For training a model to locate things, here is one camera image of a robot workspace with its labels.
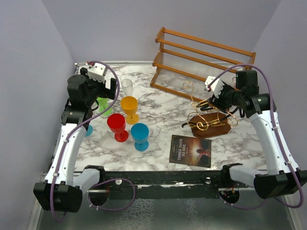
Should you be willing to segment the green plastic wine glass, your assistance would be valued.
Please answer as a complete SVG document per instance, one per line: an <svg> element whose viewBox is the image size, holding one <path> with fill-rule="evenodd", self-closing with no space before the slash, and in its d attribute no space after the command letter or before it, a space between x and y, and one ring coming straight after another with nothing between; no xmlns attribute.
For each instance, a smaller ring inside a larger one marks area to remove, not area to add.
<svg viewBox="0 0 307 230"><path fill-rule="evenodd" d="M101 98L98 97L97 98L98 101L98 109L99 109L99 113L105 111L104 113L102 113L102 116L109 116L112 113L112 108L108 108L109 104L108 104L108 99L107 98Z"/></svg>

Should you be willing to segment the gold wire wine glass rack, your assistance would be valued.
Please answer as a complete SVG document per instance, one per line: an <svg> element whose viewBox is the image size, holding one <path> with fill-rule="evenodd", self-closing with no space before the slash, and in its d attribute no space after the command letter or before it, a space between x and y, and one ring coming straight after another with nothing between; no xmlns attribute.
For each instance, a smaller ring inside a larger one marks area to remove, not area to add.
<svg viewBox="0 0 307 230"><path fill-rule="evenodd" d="M184 89L191 88L189 97L192 102L196 103L193 97L194 85L190 81L183 83ZM238 119L235 113L239 110L228 110L226 113L221 110L200 111L198 107L192 107L193 111L189 112L187 120L181 125L182 128L189 127L196 138L209 138L228 134L231 127L238 125Z"/></svg>

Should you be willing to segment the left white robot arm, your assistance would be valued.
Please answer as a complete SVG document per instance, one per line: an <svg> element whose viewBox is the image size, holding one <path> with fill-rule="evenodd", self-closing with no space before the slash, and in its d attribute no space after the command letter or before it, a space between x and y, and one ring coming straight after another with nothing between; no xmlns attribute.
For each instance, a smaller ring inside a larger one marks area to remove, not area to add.
<svg viewBox="0 0 307 230"><path fill-rule="evenodd" d="M87 166L75 177L74 167L81 142L89 128L84 121L93 116L92 105L99 97L114 99L116 80L106 88L106 68L81 68L80 73L67 80L69 98L61 115L61 132L52 165L43 182L34 185L34 195L42 209L76 213L83 195L93 186L105 186L102 166Z"/></svg>

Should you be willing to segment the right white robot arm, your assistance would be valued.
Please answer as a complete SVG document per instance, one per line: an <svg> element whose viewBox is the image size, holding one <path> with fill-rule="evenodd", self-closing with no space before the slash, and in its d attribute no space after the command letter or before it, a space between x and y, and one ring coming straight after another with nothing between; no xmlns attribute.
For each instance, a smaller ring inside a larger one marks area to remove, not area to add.
<svg viewBox="0 0 307 230"><path fill-rule="evenodd" d="M208 76L205 90L213 96L206 102L226 113L231 106L243 110L254 126L259 137L267 170L247 168L241 163L224 165L217 179L217 186L232 187L237 182L255 189L262 199L290 195L296 191L302 195L302 186L307 182L307 171L300 170L292 157L278 124L278 114L272 97L259 94L257 72L242 70L236 72L236 91L218 77ZM137 123L131 128L136 150L146 150L149 146L145 126ZM172 136L170 160L175 163L196 165L200 160L211 157L211 143L206 139Z"/></svg>

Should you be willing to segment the clear wine glass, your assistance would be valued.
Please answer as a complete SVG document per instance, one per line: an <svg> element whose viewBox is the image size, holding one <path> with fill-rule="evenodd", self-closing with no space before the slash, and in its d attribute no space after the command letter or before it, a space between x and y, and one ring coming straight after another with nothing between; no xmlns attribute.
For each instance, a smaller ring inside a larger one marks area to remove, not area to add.
<svg viewBox="0 0 307 230"><path fill-rule="evenodd" d="M126 96L132 96L133 85L132 85L132 81L130 79L123 79L121 81L121 86L122 86L123 93Z"/></svg>

